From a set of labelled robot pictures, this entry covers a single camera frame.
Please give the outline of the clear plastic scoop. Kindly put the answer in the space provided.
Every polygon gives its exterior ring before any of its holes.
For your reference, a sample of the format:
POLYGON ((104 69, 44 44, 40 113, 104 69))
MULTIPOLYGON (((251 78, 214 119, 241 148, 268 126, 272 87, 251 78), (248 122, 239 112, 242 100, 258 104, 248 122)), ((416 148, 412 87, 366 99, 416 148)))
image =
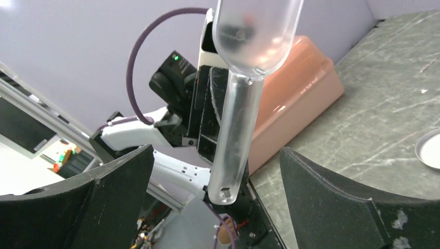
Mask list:
POLYGON ((302 1, 219 1, 213 41, 229 74, 208 196, 233 204, 239 193, 265 78, 285 62, 302 1))

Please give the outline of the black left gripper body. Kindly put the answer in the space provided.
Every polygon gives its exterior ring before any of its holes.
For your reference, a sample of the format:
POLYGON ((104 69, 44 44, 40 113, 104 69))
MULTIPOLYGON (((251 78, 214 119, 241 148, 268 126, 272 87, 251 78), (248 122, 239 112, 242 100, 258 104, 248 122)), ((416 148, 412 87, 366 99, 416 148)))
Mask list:
POLYGON ((195 140, 199 156, 214 160, 229 70, 203 65, 199 68, 191 100, 187 138, 195 140))

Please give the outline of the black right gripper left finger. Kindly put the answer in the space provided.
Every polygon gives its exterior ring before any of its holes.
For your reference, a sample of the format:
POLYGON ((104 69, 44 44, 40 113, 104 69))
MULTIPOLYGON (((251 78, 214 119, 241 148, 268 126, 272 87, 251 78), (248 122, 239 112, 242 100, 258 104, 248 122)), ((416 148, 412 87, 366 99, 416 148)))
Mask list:
POLYGON ((63 181, 1 196, 1 248, 130 248, 153 154, 142 146, 63 181))

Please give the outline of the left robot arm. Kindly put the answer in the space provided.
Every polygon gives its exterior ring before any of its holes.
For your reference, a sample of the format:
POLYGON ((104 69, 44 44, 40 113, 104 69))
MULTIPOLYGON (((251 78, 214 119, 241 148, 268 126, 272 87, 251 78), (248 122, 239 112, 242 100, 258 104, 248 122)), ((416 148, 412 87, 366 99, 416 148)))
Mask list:
POLYGON ((206 162, 214 159, 220 129, 228 70, 213 52, 200 51, 198 65, 172 52, 153 73, 149 87, 166 106, 136 116, 115 112, 89 139, 104 162, 117 159, 143 145, 195 147, 206 162))

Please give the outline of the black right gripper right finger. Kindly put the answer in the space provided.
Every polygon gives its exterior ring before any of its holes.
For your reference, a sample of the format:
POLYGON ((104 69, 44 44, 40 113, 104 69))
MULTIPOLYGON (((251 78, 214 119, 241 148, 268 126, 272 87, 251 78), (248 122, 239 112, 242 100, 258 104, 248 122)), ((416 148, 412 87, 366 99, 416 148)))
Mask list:
POLYGON ((299 248, 439 248, 439 201, 379 190, 285 147, 279 162, 299 248))

